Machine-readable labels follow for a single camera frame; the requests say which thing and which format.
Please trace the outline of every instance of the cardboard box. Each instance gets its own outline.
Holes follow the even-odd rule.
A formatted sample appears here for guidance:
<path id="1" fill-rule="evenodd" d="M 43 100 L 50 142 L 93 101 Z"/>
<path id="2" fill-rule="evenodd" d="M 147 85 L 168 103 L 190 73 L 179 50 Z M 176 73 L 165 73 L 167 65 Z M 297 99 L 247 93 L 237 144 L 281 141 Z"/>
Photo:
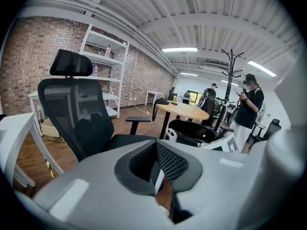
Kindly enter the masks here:
<path id="1" fill-rule="evenodd" d="M 64 138 L 54 127 L 53 123 L 50 121 L 49 118 L 42 123 L 42 133 L 43 135 L 48 136 L 48 140 L 65 142 Z"/>

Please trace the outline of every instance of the light fixture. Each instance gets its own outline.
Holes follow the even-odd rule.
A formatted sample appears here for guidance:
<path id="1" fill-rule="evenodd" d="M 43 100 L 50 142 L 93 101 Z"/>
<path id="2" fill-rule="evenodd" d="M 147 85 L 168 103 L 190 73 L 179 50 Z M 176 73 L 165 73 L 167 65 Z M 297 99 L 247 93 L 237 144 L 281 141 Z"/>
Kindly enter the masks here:
<path id="1" fill-rule="evenodd" d="M 182 74 L 183 76 L 187 76 L 187 75 L 198 76 L 197 74 L 185 73 L 185 72 L 181 72 L 180 74 Z"/>
<path id="2" fill-rule="evenodd" d="M 264 71 L 265 73 L 268 73 L 271 77 L 276 77 L 276 74 L 271 72 L 270 70 L 267 70 L 265 67 L 255 63 L 254 61 L 249 61 L 248 64 L 254 66 L 254 67 L 257 67 L 258 69 Z"/>
<path id="3" fill-rule="evenodd" d="M 163 48 L 163 52 L 197 52 L 197 48 Z"/>
<path id="4" fill-rule="evenodd" d="M 225 80 L 222 80 L 221 82 L 225 82 L 225 83 L 228 83 L 227 81 L 225 81 Z M 236 83 L 231 83 L 232 85 L 235 85 L 235 86 L 239 86 L 238 84 L 236 84 Z"/>

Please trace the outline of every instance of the bottle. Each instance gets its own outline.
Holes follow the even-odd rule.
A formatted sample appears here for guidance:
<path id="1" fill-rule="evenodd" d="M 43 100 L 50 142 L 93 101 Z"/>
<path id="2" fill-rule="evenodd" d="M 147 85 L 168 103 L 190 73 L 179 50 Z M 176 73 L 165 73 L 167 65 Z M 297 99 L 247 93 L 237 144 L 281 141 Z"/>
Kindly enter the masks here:
<path id="1" fill-rule="evenodd" d="M 94 77 L 97 77 L 97 72 L 98 72 L 98 66 L 95 65 L 95 67 L 94 67 Z"/>
<path id="2" fill-rule="evenodd" d="M 106 48 L 105 57 L 109 57 L 110 51 L 111 51 L 110 47 L 111 47 L 111 45 L 109 45 L 109 46 Z"/>

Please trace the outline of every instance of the white shelving unit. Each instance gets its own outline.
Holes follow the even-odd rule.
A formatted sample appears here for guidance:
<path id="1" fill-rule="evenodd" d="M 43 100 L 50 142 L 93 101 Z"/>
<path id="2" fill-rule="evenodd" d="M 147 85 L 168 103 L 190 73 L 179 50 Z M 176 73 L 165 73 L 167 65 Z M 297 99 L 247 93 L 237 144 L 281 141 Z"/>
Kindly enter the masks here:
<path id="1" fill-rule="evenodd" d="M 108 36 L 94 32 L 94 31 L 91 30 L 92 26 L 93 26 L 92 24 L 89 25 L 89 27 L 86 31 L 86 34 L 85 34 L 84 39 L 83 39 L 82 44 L 81 44 L 79 54 L 87 56 L 93 63 L 110 66 L 112 68 L 111 75 L 110 75 L 110 78 L 95 77 L 95 76 L 77 77 L 77 78 L 95 79 L 95 80 L 110 81 L 110 82 L 119 82 L 118 96 L 113 94 L 111 83 L 110 83 L 110 87 L 109 87 L 109 93 L 103 93 L 104 100 L 106 100 L 106 101 L 114 100 L 116 105 L 117 105 L 117 111 L 115 111 L 114 109 L 112 109 L 109 106 L 110 103 L 108 102 L 108 106 L 106 106 L 107 113 L 109 114 L 109 116 L 116 116 L 117 115 L 117 118 L 119 118 L 121 88 L 122 88 L 123 77 L 124 77 L 124 73 L 125 73 L 125 64 L 126 64 L 126 58 L 127 58 L 127 53 L 128 53 L 128 49 L 129 49 L 129 43 L 123 44 L 121 42 L 114 40 L 113 38 L 110 38 Z M 119 60 L 111 59 L 111 58 L 108 58 L 108 57 L 105 57 L 105 56 L 102 56 L 102 55 L 86 52 L 86 51 L 84 51 L 85 45 L 92 45 L 92 46 L 103 48 L 103 49 L 107 48 L 110 45 L 112 52 L 116 52 L 118 50 L 124 50 L 125 55 L 124 55 L 123 61 L 119 61 Z M 112 76 L 113 76 L 113 66 L 121 66 L 122 67 L 120 79 L 112 78 Z M 89 97 L 87 97 L 87 98 L 85 98 L 84 100 L 81 100 L 81 101 L 90 101 L 90 100 L 91 100 L 91 97 L 89 96 Z"/>

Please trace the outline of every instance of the man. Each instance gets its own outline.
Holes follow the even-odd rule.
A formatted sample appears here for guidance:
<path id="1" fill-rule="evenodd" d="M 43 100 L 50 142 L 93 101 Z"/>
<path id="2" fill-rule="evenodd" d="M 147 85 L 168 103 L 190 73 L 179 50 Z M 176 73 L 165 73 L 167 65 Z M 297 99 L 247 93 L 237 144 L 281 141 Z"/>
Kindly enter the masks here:
<path id="1" fill-rule="evenodd" d="M 215 88 L 217 88 L 216 83 L 213 83 L 211 86 L 211 89 L 215 89 Z"/>
<path id="2" fill-rule="evenodd" d="M 230 128 L 234 130 L 239 151 L 242 151 L 244 147 L 244 143 L 254 126 L 257 112 L 261 108 L 264 100 L 263 92 L 257 88 L 258 84 L 254 75 L 246 75 L 246 80 L 243 83 L 248 93 L 239 94 L 241 107 L 235 120 L 230 125 Z"/>

